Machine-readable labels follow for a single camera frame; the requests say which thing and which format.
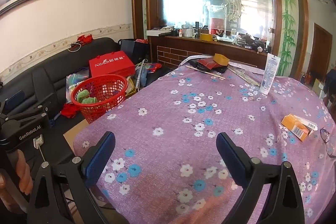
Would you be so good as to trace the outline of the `white barcode box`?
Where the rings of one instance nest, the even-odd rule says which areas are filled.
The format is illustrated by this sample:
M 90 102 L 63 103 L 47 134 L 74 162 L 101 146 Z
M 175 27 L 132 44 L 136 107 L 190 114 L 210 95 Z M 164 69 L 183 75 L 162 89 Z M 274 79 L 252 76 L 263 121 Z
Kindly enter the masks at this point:
M 294 115 L 294 117 L 308 129 L 308 135 L 311 135 L 313 132 L 318 130 L 318 126 L 316 123 L 309 121 L 305 118 L 298 117 L 296 115 Z

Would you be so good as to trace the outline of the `white lotion tube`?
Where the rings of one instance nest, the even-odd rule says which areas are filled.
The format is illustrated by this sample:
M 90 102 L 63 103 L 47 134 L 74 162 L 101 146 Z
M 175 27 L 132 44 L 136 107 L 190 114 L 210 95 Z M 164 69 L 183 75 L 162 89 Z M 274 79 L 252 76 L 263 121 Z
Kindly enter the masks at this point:
M 259 89 L 259 91 L 264 95 L 268 95 L 270 88 L 272 87 L 274 78 L 278 71 L 280 60 L 281 60 L 280 57 L 276 55 L 273 55 L 271 53 L 267 54 L 264 75 Z

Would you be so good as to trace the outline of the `orange medicine box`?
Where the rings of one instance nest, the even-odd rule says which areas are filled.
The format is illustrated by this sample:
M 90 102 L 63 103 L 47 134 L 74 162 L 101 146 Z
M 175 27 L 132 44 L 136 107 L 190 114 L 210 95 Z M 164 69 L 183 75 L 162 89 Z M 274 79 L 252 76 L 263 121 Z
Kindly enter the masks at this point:
M 281 124 L 285 126 L 300 141 L 304 141 L 309 135 L 308 128 L 293 114 L 284 116 Z

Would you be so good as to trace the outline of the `red mesh waste basket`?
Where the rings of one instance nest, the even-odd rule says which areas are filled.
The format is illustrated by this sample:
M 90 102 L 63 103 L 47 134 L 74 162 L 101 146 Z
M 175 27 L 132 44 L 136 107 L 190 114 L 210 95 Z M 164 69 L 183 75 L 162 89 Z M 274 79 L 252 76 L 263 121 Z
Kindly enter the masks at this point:
M 91 97 L 96 97 L 98 102 L 94 104 L 78 103 L 76 101 L 77 94 L 84 89 L 90 92 Z M 125 77 L 119 75 L 91 77 L 74 88 L 71 101 L 79 108 L 86 121 L 92 123 L 122 103 L 125 99 L 126 89 L 127 80 Z

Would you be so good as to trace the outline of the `Jack Jones paper bag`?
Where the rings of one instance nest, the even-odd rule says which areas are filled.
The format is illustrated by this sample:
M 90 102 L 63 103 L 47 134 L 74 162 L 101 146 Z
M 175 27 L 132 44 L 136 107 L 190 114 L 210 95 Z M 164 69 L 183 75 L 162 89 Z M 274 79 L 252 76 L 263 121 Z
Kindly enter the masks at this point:
M 82 69 L 66 77 L 66 100 L 71 103 L 71 94 L 78 84 L 89 78 L 89 69 Z

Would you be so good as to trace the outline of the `eyeglasses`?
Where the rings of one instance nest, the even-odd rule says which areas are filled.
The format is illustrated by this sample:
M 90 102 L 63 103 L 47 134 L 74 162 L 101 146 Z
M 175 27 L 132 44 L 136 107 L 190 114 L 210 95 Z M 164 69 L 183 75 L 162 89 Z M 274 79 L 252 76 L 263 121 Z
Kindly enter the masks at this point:
M 328 157 L 335 159 L 335 137 L 324 127 L 320 129 L 320 137 L 325 145 Z

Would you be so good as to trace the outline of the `yellow square container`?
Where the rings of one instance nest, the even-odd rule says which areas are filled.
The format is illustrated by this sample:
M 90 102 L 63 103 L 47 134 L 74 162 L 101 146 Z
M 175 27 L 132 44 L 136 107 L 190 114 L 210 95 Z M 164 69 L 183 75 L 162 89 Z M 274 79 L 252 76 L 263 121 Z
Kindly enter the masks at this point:
M 218 65 L 227 67 L 229 63 L 229 58 L 225 57 L 224 55 L 221 55 L 219 53 L 215 53 L 213 57 L 213 61 L 215 61 Z

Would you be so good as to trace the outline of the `black leather sofa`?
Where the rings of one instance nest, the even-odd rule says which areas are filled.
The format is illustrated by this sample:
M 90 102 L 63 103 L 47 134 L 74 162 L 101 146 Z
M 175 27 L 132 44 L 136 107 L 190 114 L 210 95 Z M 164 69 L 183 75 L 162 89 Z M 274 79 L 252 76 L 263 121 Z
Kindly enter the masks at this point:
M 66 103 L 66 77 L 89 67 L 89 60 L 98 55 L 120 50 L 120 45 L 111 38 L 94 39 L 76 52 L 62 51 L 37 65 L 27 69 L 1 88 L 1 101 L 23 91 L 25 97 L 9 111 L 10 115 L 32 108 L 45 97 L 51 97 L 49 117 L 55 118 L 53 126 L 43 132 L 42 150 L 34 148 L 33 141 L 23 143 L 21 149 L 30 167 L 31 176 L 37 175 L 43 159 L 52 164 L 64 163 L 74 153 L 63 134 L 84 120 L 78 113 L 74 118 L 66 118 L 59 113 Z

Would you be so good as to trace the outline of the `purple floral tablecloth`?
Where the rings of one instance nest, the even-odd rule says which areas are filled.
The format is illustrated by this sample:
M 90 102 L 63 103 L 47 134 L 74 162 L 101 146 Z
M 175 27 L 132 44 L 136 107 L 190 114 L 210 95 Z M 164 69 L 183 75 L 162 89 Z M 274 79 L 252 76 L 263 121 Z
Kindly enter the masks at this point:
M 335 137 L 326 106 L 289 77 L 264 95 L 231 71 L 222 76 L 179 67 L 80 132 L 78 156 L 107 131 L 116 138 L 94 195 L 130 223 L 221 223 L 242 191 L 216 147 L 225 132 L 264 163 L 291 162 L 305 222 L 315 223 L 335 192 L 335 159 L 320 137 L 323 127 Z M 281 124 L 289 114 L 318 130 L 300 141 Z

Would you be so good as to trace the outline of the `wooden cabinet with mirror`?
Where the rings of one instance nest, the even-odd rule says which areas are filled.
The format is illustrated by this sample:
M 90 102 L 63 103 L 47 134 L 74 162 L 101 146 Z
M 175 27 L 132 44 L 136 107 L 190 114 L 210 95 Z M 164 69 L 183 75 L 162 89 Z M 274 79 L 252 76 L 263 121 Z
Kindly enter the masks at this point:
M 170 57 L 158 53 L 167 47 L 207 53 L 221 50 L 228 57 L 263 68 L 266 55 L 251 46 L 236 43 L 201 42 L 199 34 L 217 36 L 242 34 L 261 40 L 267 51 L 280 57 L 279 76 L 299 78 L 305 59 L 308 35 L 307 0 L 131 0 L 133 32 L 136 38 L 156 27 L 192 26 L 192 39 L 167 38 L 150 41 L 150 57 L 164 64 Z

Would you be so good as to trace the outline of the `red black pouch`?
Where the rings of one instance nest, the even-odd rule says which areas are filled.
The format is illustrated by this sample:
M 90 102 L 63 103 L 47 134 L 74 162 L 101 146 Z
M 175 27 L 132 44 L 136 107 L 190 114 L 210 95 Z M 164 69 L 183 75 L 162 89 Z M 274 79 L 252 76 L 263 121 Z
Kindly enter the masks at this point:
M 203 72 L 218 72 L 224 73 L 227 70 L 227 66 L 222 66 L 216 63 L 212 57 L 206 59 L 192 59 L 189 64 Z

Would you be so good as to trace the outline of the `red gift bag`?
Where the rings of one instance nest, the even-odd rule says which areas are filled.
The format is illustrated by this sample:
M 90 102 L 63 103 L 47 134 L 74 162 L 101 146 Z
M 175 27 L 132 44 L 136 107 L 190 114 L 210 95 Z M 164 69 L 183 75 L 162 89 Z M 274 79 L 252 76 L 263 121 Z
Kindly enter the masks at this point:
M 89 67 L 92 77 L 113 74 L 127 78 L 135 74 L 135 65 L 123 51 L 97 56 L 89 61 Z

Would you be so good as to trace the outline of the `green towel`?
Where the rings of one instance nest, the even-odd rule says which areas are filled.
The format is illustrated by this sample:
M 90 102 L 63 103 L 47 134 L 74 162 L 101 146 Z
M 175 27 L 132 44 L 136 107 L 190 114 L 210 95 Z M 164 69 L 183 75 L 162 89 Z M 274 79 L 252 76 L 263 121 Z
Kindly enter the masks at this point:
M 76 101 L 78 103 L 82 103 L 82 104 L 94 104 L 94 103 L 98 102 L 97 98 L 96 97 L 91 97 L 90 92 L 86 89 L 80 91 L 77 94 Z

